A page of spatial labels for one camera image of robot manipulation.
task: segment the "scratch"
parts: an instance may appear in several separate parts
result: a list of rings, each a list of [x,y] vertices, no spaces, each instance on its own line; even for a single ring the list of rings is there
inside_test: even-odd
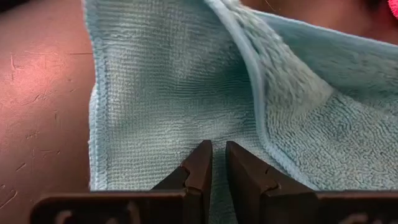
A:
[[[19,171],[20,169],[24,168],[26,166],[26,163],[24,162],[22,165],[20,165],[15,171]]]
[[[37,138],[37,134],[39,134],[39,132],[38,132],[38,131],[34,131],[34,132],[30,133],[30,134],[27,134],[27,135],[25,136],[25,138],[26,138],[26,139]]]
[[[35,169],[35,149],[34,148],[32,148],[32,167],[31,167],[31,171],[32,171],[32,173],[34,173],[34,169]]]
[[[16,69],[15,69],[15,64],[14,64],[14,56],[12,54],[11,54],[11,57],[10,57],[10,61],[11,61],[11,68],[12,68],[13,71],[15,71]]]
[[[58,110],[54,111],[54,120],[58,120]]]
[[[57,53],[30,52],[30,51],[27,51],[27,50],[25,50],[25,52],[29,53],[29,54],[38,54],[38,55],[58,55]]]
[[[274,12],[276,12],[276,10],[271,6],[271,4],[269,4],[268,0],[265,0],[265,1],[266,1],[266,3],[268,4],[268,6],[269,6]]]
[[[39,98],[39,96],[40,96],[40,94],[37,95],[37,96],[35,97],[35,99],[33,100],[33,102],[35,102],[35,101]]]
[[[50,88],[50,85],[51,85],[51,83],[52,83],[52,81],[53,81],[53,79],[54,79],[54,76],[55,76],[55,73],[52,74],[52,76],[51,76],[51,78],[50,78],[50,81],[49,81],[49,82],[46,84],[46,86],[45,86],[44,93],[43,93],[43,100],[42,100],[42,102],[41,102],[41,104],[40,104],[41,106],[43,106],[43,102],[44,102],[44,100],[45,100],[47,91],[48,91],[49,88]]]
[[[10,191],[10,193],[7,196],[7,200],[4,203],[0,203],[0,209],[2,209],[4,206],[6,206],[12,199],[14,199],[17,196],[18,192],[14,189]]]
[[[51,153],[51,152],[55,152],[54,150],[40,150],[40,152],[43,152],[43,153]]]
[[[92,55],[92,52],[86,52],[86,53],[68,53],[68,55]]]

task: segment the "brown table surface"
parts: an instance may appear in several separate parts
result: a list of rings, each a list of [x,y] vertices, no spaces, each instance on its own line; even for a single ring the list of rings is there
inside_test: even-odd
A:
[[[344,13],[347,7],[328,4],[336,1],[243,2],[352,34],[398,40],[385,26],[358,28],[367,17],[359,21],[361,16],[350,13],[360,10]],[[375,32],[374,27],[384,30]],[[93,83],[79,0],[31,0],[0,14],[0,223],[27,223],[31,206],[43,193],[88,191]]]

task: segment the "reddish surface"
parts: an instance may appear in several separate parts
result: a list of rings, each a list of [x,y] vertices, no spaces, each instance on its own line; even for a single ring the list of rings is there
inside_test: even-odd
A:
[[[93,83],[79,0],[0,14],[0,223],[27,223],[42,193],[88,190]]]

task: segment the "black clamp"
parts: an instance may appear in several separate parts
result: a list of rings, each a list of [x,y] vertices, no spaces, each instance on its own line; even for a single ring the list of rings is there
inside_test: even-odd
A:
[[[152,190],[47,197],[31,224],[207,224],[212,146],[203,141]],[[397,192],[315,192],[227,142],[229,189],[239,224],[398,223]]]

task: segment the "microfiber towel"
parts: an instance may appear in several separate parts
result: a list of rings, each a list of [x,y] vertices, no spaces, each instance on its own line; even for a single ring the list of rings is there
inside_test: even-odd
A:
[[[213,143],[211,223],[236,223],[235,141],[314,190],[398,189],[398,46],[235,0],[86,0],[91,190],[150,189]]]

